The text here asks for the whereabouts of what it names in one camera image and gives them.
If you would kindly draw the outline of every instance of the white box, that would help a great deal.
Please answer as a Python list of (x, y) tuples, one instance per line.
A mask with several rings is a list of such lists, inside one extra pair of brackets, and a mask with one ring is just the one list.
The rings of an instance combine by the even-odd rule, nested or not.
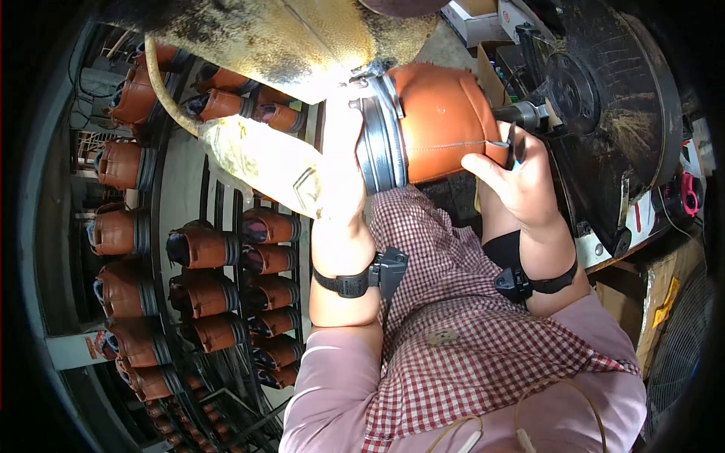
[(476, 47), (481, 41), (508, 39), (495, 12), (474, 17), (455, 1), (451, 1), (441, 9), (441, 13), (448, 19), (466, 47)]
[(516, 25), (521, 25), (524, 22), (534, 24), (534, 21), (529, 19), (516, 5), (508, 0), (499, 0), (499, 23), (505, 32), (510, 36), (513, 42), (519, 44), (518, 35), (516, 34)]

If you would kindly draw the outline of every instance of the orange tag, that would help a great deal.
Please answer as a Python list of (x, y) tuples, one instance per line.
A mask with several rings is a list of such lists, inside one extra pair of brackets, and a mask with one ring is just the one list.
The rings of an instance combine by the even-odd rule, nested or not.
[(657, 311), (655, 311), (655, 319), (652, 321), (652, 328), (656, 328), (669, 317), (670, 310), (672, 309), (672, 304), (675, 302), (677, 293), (679, 293), (679, 280), (673, 277), (672, 281), (670, 282), (670, 288), (667, 290), (667, 297), (665, 298), (665, 303), (662, 305), (662, 307), (658, 308)]

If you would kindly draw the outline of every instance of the pink shirt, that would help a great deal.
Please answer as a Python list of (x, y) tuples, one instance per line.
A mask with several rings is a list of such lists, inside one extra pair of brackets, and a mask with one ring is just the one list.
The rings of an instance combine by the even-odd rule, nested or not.
[[(629, 337), (602, 308), (595, 294), (552, 316), (597, 352), (637, 363)], [(360, 338), (340, 331), (310, 336), (302, 357), (294, 398), (285, 411), (281, 453), (360, 452), (365, 408), (377, 392), (380, 363)], [(609, 452), (627, 453), (645, 421), (645, 385), (629, 373), (580, 373), (572, 380), (592, 399), (605, 426)], [(473, 453), (523, 451), (515, 440), (514, 406), (481, 416), (483, 435)], [(529, 396), (521, 405), (520, 424), (538, 453), (601, 452), (601, 435), (586, 399), (566, 384)], [(446, 435), (435, 453), (456, 453), (475, 420)], [(389, 453), (423, 453), (445, 428), (393, 442)]]

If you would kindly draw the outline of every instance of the forearm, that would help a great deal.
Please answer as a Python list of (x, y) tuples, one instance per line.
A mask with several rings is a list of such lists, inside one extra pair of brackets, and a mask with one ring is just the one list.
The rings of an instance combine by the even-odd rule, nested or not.
[[(521, 267), (529, 280), (548, 280), (564, 275), (574, 263), (576, 247), (566, 221), (561, 215), (546, 225), (522, 225), (519, 243)], [(536, 316), (550, 316), (590, 292), (587, 274), (577, 265), (571, 285), (554, 294), (534, 292), (527, 301), (529, 311)]]
[[(325, 277), (356, 275), (375, 257), (375, 240), (363, 216), (348, 225), (318, 220), (312, 227), (312, 263)], [(317, 327), (364, 326), (377, 323), (380, 289), (368, 288), (355, 299), (345, 299), (323, 288), (313, 278), (310, 285), (310, 319)]]

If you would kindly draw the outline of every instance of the fan grille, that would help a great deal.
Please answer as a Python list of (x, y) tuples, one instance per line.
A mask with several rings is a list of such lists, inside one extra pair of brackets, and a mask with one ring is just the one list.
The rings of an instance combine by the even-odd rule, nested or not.
[(682, 286), (652, 361), (647, 384), (647, 420), (642, 432), (646, 441), (668, 417), (697, 369), (713, 298), (712, 283), (701, 265)]

